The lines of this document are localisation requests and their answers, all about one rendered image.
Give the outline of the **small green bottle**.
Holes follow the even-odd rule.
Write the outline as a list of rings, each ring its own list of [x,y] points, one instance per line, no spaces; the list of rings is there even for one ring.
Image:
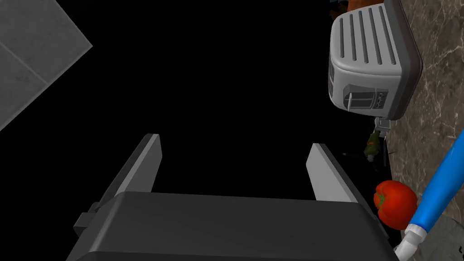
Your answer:
[[[380,135],[379,130],[375,130],[370,136],[367,141],[367,145],[364,149],[364,155],[366,156],[368,162],[374,162],[374,157],[378,154],[380,150]]]

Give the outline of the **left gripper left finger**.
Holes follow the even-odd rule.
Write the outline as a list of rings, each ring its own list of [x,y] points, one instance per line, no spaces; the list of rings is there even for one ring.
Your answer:
[[[122,192],[151,192],[161,160],[160,136],[146,134],[104,192],[97,208]]]

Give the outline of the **red tomato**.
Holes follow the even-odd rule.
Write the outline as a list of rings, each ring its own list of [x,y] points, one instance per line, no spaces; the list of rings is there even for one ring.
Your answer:
[[[386,180],[373,196],[379,219],[388,227],[405,230],[417,210],[417,196],[407,185]]]

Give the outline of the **grey toaster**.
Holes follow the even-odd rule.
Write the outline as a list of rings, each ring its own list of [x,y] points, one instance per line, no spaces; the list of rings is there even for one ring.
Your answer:
[[[392,121],[403,117],[423,63],[401,0],[337,17],[329,58],[329,98],[335,107]]]

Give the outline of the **blue and white bottle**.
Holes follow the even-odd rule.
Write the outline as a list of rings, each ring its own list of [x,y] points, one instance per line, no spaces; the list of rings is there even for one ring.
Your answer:
[[[408,261],[464,183],[464,131],[458,136],[425,188],[421,202],[396,246],[399,261]]]

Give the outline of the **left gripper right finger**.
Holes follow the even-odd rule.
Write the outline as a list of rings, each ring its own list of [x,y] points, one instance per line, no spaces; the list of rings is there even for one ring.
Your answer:
[[[316,200],[355,202],[367,207],[367,202],[325,144],[312,144],[306,168]]]

